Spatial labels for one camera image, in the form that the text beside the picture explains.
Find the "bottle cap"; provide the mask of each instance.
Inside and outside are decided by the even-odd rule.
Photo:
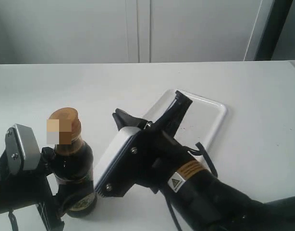
[[[61,108],[51,114],[49,119],[59,119],[65,120],[68,119],[72,124],[72,140],[80,135],[81,132],[81,123],[78,119],[78,112],[75,108],[65,107]]]

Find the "white plate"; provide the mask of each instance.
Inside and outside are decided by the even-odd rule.
[[[144,119],[155,122],[169,107],[175,98],[177,90],[168,90],[143,116]],[[206,99],[189,92],[178,90],[193,103],[190,105],[175,139],[182,145],[197,149],[195,144],[201,142],[208,150],[226,114],[226,107],[217,101]]]

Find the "warning label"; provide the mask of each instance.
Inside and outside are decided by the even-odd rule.
[[[185,180],[177,172],[175,172],[168,180],[168,185],[174,192],[177,192],[184,183]]]
[[[197,160],[189,161],[188,163],[181,166],[177,173],[184,179],[188,180],[191,178],[194,174],[196,174],[199,171],[204,170],[204,166],[198,162]]]

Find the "warning triangle symbol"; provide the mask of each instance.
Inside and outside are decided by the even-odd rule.
[[[179,182],[180,182],[179,180],[172,179],[173,187],[176,187]]]

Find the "brown glass bottle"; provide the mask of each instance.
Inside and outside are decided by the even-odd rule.
[[[49,118],[69,119],[72,123],[71,144],[56,144],[54,148],[55,157],[51,168],[58,184],[78,185],[93,181],[93,153],[91,147],[81,138],[78,112],[73,108],[62,108],[54,112]],[[72,206],[67,214],[76,218],[86,216],[94,209],[96,201],[95,192],[91,193]]]

